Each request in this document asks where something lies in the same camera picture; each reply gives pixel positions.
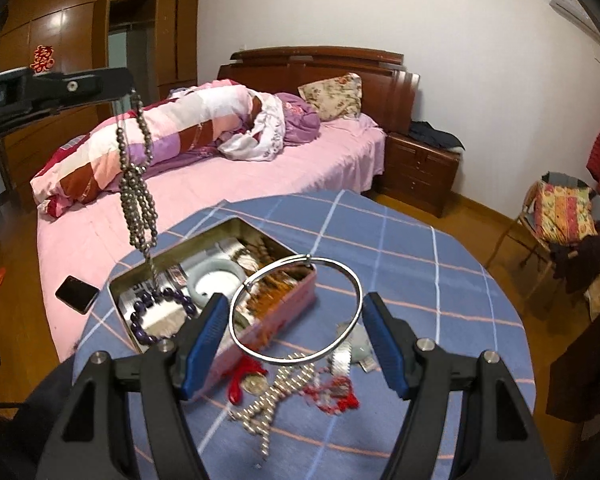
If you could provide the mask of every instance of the wooden headboard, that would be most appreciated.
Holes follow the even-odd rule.
[[[362,111],[386,132],[406,134],[420,77],[395,52],[346,46],[282,46],[242,50],[222,65],[218,79],[261,92],[288,92],[313,81],[355,72],[362,78]]]

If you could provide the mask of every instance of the pink bed sheet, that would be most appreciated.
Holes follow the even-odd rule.
[[[271,162],[212,158],[147,181],[158,211],[158,231],[221,200],[238,202],[261,196],[371,188],[384,170],[384,132],[368,121],[336,120],[320,137],[286,147]],[[118,194],[74,205],[56,220],[38,218],[38,259],[46,318],[60,360],[74,352],[87,322],[59,301],[55,292],[68,274],[102,288],[111,269],[132,248]]]

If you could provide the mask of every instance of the tablecloth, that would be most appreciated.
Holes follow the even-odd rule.
[[[243,218],[298,253],[343,262],[358,274],[365,293],[377,291],[394,316],[448,352],[478,356],[485,349],[497,350],[533,410],[536,388],[520,318],[494,279],[450,235],[353,192],[325,191],[219,203],[161,233],[156,251],[180,243],[192,228],[200,232],[230,216]],[[137,251],[131,252],[114,267],[110,280],[141,260]],[[336,325],[352,316],[352,295],[344,276],[318,267],[317,301],[278,334],[269,354],[323,348],[334,339]],[[78,345],[74,378],[89,355],[100,349],[114,358],[134,353],[107,287]],[[380,478],[408,404],[388,389],[379,371],[365,374],[356,366],[351,379],[360,408],[340,416],[321,412],[301,396],[284,400],[272,425],[266,462],[260,458],[260,438],[228,419],[225,383],[204,399],[185,403],[190,432],[211,478]],[[251,400],[246,395],[244,406]],[[435,479],[448,478],[460,407],[461,395],[453,393]],[[155,479],[139,394],[130,394],[130,412],[142,478]]]

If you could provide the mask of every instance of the chinese character decoration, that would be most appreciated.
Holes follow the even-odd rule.
[[[51,69],[56,63],[51,57],[53,54],[54,48],[52,46],[39,45],[33,53],[33,63],[29,65],[33,72],[39,74]]]

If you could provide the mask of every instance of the wooden wardrobe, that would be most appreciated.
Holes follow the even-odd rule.
[[[198,0],[10,0],[8,7],[0,34],[0,71],[32,64],[39,45],[54,50],[52,72],[106,67],[109,33],[128,27],[144,28],[149,38],[146,50],[133,54],[139,62],[146,54],[150,67],[139,77],[142,83],[136,81],[147,88],[146,104],[172,88],[196,83]],[[24,205],[33,205],[29,181],[52,153],[111,115],[110,105],[73,108],[6,137],[0,161],[7,188],[16,189]]]

